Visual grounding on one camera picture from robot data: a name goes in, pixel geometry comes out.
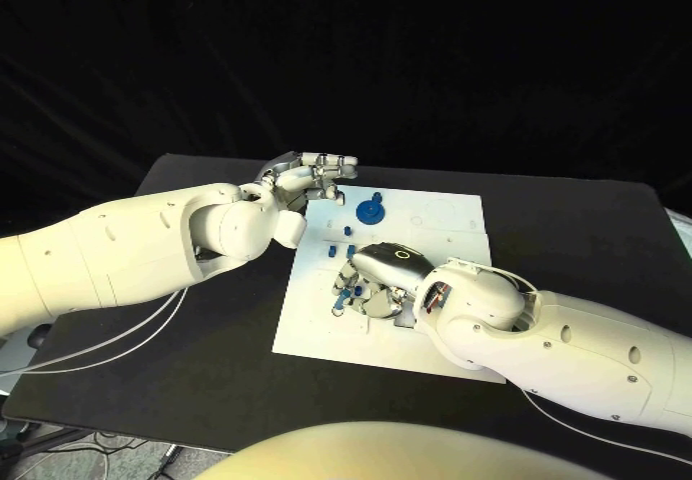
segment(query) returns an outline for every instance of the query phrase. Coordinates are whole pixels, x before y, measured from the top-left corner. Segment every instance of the small blue object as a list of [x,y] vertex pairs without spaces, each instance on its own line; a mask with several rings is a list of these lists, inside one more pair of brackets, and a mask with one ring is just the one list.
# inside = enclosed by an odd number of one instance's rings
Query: small blue object
[[339,294],[339,298],[336,299],[334,310],[343,310],[343,302],[349,297],[350,297],[350,290],[344,288],[342,290],[342,293]]
[[385,207],[382,206],[382,194],[379,192],[372,195],[372,200],[366,200],[357,205],[356,217],[366,225],[375,225],[385,218]]

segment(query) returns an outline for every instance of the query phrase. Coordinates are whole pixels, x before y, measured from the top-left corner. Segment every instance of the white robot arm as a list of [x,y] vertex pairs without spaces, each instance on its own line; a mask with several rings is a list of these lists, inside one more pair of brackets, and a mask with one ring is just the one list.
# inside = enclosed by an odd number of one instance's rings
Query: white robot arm
[[343,204],[334,178],[357,159],[290,152],[255,183],[212,184],[117,200],[0,239],[0,335],[47,317],[145,302],[238,268],[271,239],[295,248],[305,199]]
[[[360,276],[366,300],[342,294]],[[592,417],[692,436],[692,340],[530,284],[520,293],[515,278],[457,258],[435,268],[402,245],[369,245],[336,279],[337,307],[391,318],[412,302],[414,329],[460,367],[490,368]]]

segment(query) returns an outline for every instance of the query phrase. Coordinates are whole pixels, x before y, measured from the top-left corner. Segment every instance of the table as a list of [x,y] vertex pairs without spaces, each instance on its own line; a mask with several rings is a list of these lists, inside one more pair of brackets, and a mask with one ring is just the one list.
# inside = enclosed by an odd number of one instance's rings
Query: table
[[[213,182],[242,184],[259,166],[252,160],[166,155],[138,194]],[[350,184],[480,195],[494,266],[538,288],[601,302],[692,336],[692,264],[646,185],[388,169],[366,162],[359,172]],[[122,359],[75,373],[24,376],[4,415],[218,450],[323,423],[404,421],[506,440],[614,477],[654,468],[667,478],[689,476],[685,465],[566,430],[509,384],[271,353],[293,255],[274,243],[255,261],[192,287],[169,327]],[[160,304],[65,315],[36,361],[101,342]],[[108,358],[163,320],[60,366]],[[692,458],[686,437],[538,402],[588,432]]]

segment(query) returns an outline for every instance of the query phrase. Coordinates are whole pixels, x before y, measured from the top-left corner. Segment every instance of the white cable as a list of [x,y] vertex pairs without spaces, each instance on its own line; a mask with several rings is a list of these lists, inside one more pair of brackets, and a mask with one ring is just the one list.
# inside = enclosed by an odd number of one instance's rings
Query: white cable
[[187,293],[187,289],[183,290],[183,295],[180,296],[180,300],[177,301],[176,308],[173,309],[173,312],[170,313],[169,318],[161,323],[161,326],[156,329],[154,333],[151,333],[151,335],[134,347],[130,348],[130,350],[125,350],[122,353],[118,353],[114,357],[107,358],[105,360],[101,360],[96,363],[91,363],[89,365],[83,365],[82,367],[66,368],[65,370],[40,370],[37,372],[24,372],[24,375],[45,375],[47,373],[68,373],[68,372],[76,372],[78,370],[86,370],[86,368],[98,367],[98,365],[112,362],[114,360],[117,360],[118,358],[124,357],[127,354],[134,352],[158,335],[158,332],[163,330],[170,320],[173,320],[173,317],[176,316],[176,313],[177,313],[177,309],[180,308],[180,305],[183,303],[186,293]]
[[47,365],[53,365],[55,363],[62,362],[65,360],[69,360],[70,358],[75,358],[79,355],[83,355],[85,353],[89,353],[94,350],[98,350],[101,347],[105,347],[111,343],[117,342],[121,338],[127,337],[127,335],[130,335],[135,330],[138,330],[156,318],[156,316],[161,313],[163,309],[169,306],[170,302],[173,301],[173,299],[176,298],[179,293],[180,293],[180,290],[170,295],[169,299],[166,300],[166,303],[158,307],[158,310],[156,310],[156,312],[147,317],[145,320],[143,320],[132,328],[130,328],[130,330],[125,330],[120,335],[112,337],[109,340],[107,340],[105,342],[101,342],[99,344],[94,345],[92,347],[85,348],[83,350],[79,350],[75,353],[70,353],[69,355],[63,355],[62,357],[53,358],[53,360],[47,360],[46,362],[37,363],[36,365],[30,365],[29,367],[17,368],[17,369],[10,370],[7,372],[1,372],[0,373],[0,378],[7,377],[9,375],[19,375],[21,373],[30,373],[32,370],[36,370],[37,368],[46,367]]
[[476,263],[476,262],[470,262],[468,260],[461,260],[460,258],[457,257],[450,257],[448,260],[454,259],[457,262],[460,263],[466,263],[467,265],[471,265],[473,267],[476,268],[480,268],[481,270],[487,270],[490,272],[496,272],[502,275],[506,275],[507,277],[510,278],[516,278],[529,288],[530,288],[530,291],[526,292],[526,293],[536,293],[538,292],[538,288],[533,286],[533,284],[525,279],[522,278],[519,275],[516,275],[515,273],[512,272],[507,272],[506,270],[503,270],[502,268],[496,268],[496,267],[490,267],[489,265],[481,265],[480,263]]
[[679,462],[682,463],[686,463],[688,465],[692,466],[692,461],[690,460],[686,460],[685,458],[680,458],[680,457],[676,457],[675,455],[669,455],[667,453],[663,453],[663,452],[657,452],[656,450],[649,450],[647,448],[641,448],[641,447],[636,447],[634,445],[627,445],[626,443],[620,443],[620,442],[615,442],[613,440],[608,440],[605,438],[601,438],[595,435],[592,435],[591,433],[587,433],[587,432],[582,432],[578,428],[574,428],[571,425],[568,425],[565,422],[562,422],[561,420],[558,420],[536,404],[536,402],[533,401],[533,399],[529,397],[528,393],[522,390],[522,393],[523,393],[523,396],[529,399],[529,402],[530,404],[536,407],[538,411],[556,423],[559,423],[564,427],[566,427],[569,430],[575,431],[577,433],[581,433],[582,435],[585,435],[587,437],[595,439],[595,440],[600,440],[601,442],[605,442],[605,443],[610,443],[611,445],[615,445],[615,447],[623,447],[623,448],[628,448],[631,450],[637,450],[637,452],[644,452],[644,453],[650,453],[651,455],[659,455],[659,457],[666,457],[669,458],[670,460],[677,460]]
[[[79,443],[68,443],[65,445],[60,445],[58,449],[62,449],[63,447],[91,447],[95,448],[96,450],[101,450],[104,455],[104,476],[102,480],[108,480],[108,472],[111,470],[111,464],[108,462],[108,455],[105,455],[105,450],[91,442],[79,442]],[[49,453],[20,474],[17,477],[14,477],[14,480],[20,480],[20,478],[24,478],[29,472],[53,456],[58,455],[58,452]]]

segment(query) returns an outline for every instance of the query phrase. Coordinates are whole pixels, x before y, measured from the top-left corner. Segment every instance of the white panel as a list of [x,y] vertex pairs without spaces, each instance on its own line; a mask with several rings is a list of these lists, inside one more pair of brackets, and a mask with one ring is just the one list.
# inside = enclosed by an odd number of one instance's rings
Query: white panel
[[[490,265],[480,197],[385,188],[339,187],[346,205],[310,202],[307,230],[295,252],[275,353],[334,360],[412,372],[503,383],[493,371],[455,366],[437,351],[428,337],[393,326],[393,320],[369,320],[350,309],[331,315],[336,296],[331,285],[346,262],[349,245],[395,242],[418,250],[434,265],[455,256]],[[365,225],[356,218],[357,204],[380,192],[385,219]],[[352,236],[343,227],[352,228]],[[329,247],[336,246],[336,257]],[[411,315],[408,306],[402,315]]]

